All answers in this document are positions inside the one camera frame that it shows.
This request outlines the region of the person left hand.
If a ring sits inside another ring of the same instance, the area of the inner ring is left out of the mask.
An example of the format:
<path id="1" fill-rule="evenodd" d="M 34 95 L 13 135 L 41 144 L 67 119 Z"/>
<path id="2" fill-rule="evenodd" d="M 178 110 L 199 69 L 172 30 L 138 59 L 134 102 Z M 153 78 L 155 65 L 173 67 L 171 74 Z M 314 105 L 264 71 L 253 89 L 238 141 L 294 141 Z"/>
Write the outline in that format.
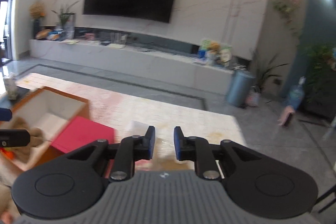
<path id="1" fill-rule="evenodd" d="M 12 224 L 13 223 L 13 216 L 9 211 L 4 211 L 1 214 L 1 224 Z"/>

